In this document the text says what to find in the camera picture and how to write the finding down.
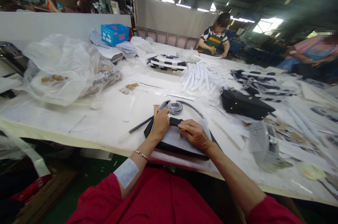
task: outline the stainless steel container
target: stainless steel container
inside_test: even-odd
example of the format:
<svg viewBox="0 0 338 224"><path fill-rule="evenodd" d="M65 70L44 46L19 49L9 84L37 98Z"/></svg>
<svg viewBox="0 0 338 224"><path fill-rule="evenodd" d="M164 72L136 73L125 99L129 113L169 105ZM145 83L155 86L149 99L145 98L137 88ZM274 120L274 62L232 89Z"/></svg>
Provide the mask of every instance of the stainless steel container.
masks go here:
<svg viewBox="0 0 338 224"><path fill-rule="evenodd" d="M28 58L12 43L0 41L0 60L23 76L27 68Z"/></svg>

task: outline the green apron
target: green apron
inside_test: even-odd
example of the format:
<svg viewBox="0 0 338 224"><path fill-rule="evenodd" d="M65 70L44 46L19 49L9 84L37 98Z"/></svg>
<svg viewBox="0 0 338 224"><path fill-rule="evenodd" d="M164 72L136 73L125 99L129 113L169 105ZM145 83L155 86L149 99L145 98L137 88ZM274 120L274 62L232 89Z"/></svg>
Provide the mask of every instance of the green apron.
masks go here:
<svg viewBox="0 0 338 224"><path fill-rule="evenodd" d="M210 36L210 38L208 38L206 41L204 41L205 44L207 44L208 46L211 46L214 48L214 50L216 51L217 47L219 46L219 44L222 42L223 38L224 38L225 34L218 37L214 34L212 34ZM204 49L202 47L197 47L196 49L199 53L203 53L206 55L212 55L211 52L207 49Z"/></svg>

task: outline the pink shirt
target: pink shirt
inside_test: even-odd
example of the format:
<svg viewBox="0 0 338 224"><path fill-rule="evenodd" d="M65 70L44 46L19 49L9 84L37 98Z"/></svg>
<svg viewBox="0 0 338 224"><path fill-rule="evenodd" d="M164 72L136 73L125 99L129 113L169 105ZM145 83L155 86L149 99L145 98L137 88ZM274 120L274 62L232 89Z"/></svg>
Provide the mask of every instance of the pink shirt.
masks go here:
<svg viewBox="0 0 338 224"><path fill-rule="evenodd" d="M321 50L321 51L330 51L333 50L332 53L338 53L337 45L328 45L324 42L321 42L323 38L327 37L327 35L317 35L311 38L307 38L302 42L299 42L294 45L294 48L299 52L304 54L308 49L310 49L314 44L319 42L316 46L312 47L313 50Z"/></svg>

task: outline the red sleeve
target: red sleeve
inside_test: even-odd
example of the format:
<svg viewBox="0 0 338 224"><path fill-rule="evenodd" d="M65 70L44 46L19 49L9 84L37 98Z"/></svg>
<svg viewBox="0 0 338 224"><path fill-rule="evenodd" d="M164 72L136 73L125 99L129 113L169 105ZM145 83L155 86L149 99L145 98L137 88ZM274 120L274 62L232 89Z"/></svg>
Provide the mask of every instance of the red sleeve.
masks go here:
<svg viewBox="0 0 338 224"><path fill-rule="evenodd" d="M119 182L115 174L110 174L80 196L77 209L66 223L104 223L122 201Z"/></svg>
<svg viewBox="0 0 338 224"><path fill-rule="evenodd" d="M251 210L248 219L249 224L303 224L287 208L269 196Z"/></svg>

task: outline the hand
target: hand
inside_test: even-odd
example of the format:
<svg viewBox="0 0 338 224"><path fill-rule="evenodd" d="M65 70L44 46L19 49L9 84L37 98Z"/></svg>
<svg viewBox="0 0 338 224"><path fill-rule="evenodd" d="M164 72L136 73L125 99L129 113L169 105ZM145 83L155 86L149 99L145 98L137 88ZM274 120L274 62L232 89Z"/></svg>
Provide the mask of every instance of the hand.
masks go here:
<svg viewBox="0 0 338 224"><path fill-rule="evenodd" d="M215 53L215 49L213 47L210 47L209 51L211 52L212 55Z"/></svg>
<svg viewBox="0 0 338 224"><path fill-rule="evenodd" d="M154 124L150 135L158 142L164 137L169 128L169 110L163 108L154 116Z"/></svg>
<svg viewBox="0 0 338 224"><path fill-rule="evenodd" d="M322 63L322 62L324 62L324 60L322 60L322 59L321 59L321 60L316 60L316 61L312 62L311 65L312 65L313 67L317 67L317 66L319 66L319 64Z"/></svg>
<svg viewBox="0 0 338 224"><path fill-rule="evenodd" d="M179 124L179 128L184 130L181 130L180 133L185 136L191 144L203 152L207 151L212 146L212 142L205 133L203 126L196 121L184 120Z"/></svg>
<svg viewBox="0 0 338 224"><path fill-rule="evenodd" d="M303 63L303 64L310 64L310 63L312 63L312 60L310 60L309 58L307 58L307 57L305 57L305 56L304 56L304 58L301 58L301 59L299 59L299 60L300 60L300 62Z"/></svg>

